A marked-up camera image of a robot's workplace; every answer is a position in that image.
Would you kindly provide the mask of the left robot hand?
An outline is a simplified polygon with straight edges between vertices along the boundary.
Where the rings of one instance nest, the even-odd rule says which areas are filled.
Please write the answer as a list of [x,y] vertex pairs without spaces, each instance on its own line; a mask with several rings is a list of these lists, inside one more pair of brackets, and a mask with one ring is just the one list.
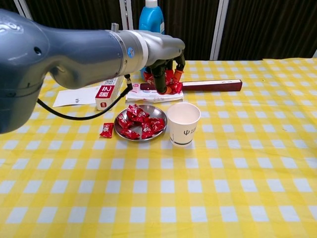
[[183,71],[185,67],[185,43],[169,35],[145,31],[142,33],[148,47],[148,59],[145,64],[154,77],[154,86],[158,93],[166,94],[165,68],[174,61],[176,69]]

